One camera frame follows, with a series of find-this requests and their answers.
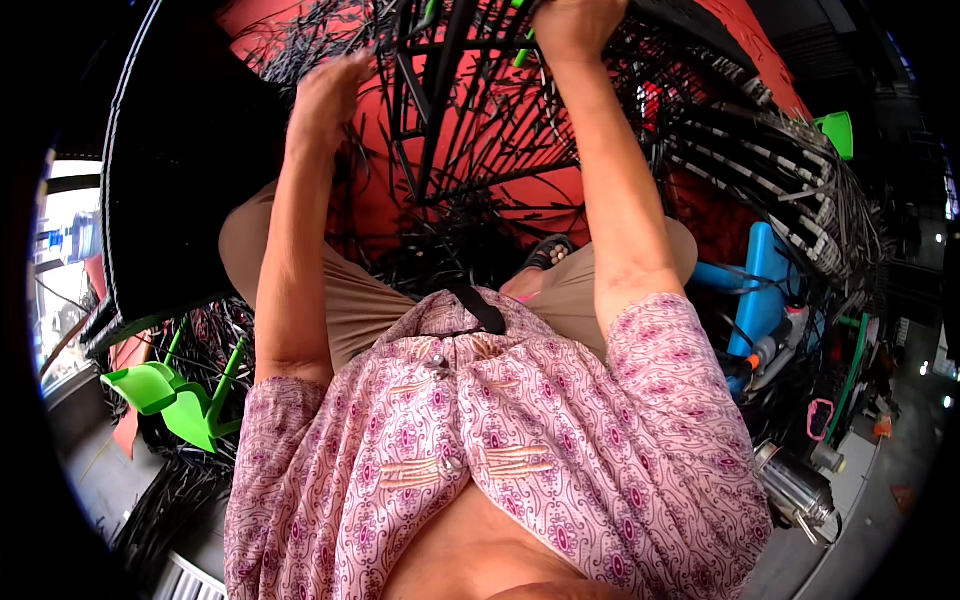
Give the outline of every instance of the person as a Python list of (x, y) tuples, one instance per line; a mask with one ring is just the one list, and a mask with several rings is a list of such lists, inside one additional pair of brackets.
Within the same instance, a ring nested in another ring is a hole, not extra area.
[(625, 6), (553, 0), (535, 14), (593, 241), (541, 248), (558, 264), (524, 269), (502, 294), (465, 287), (414, 305), (324, 243), (333, 153), (369, 57), (300, 84), (279, 180), (221, 235), (256, 311), (230, 598), (742, 590), (771, 519), (684, 296), (692, 239), (667, 225), (600, 60)]

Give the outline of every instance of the pink patterned blouse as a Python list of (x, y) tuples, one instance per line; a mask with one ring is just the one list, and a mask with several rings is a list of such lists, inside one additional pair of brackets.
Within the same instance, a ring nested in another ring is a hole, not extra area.
[(746, 427), (693, 306), (657, 294), (608, 365), (490, 290), (507, 333), (422, 301), (329, 390), (251, 389), (226, 523), (229, 597), (379, 598), (472, 477), (587, 578), (637, 597), (735, 598), (771, 531)]

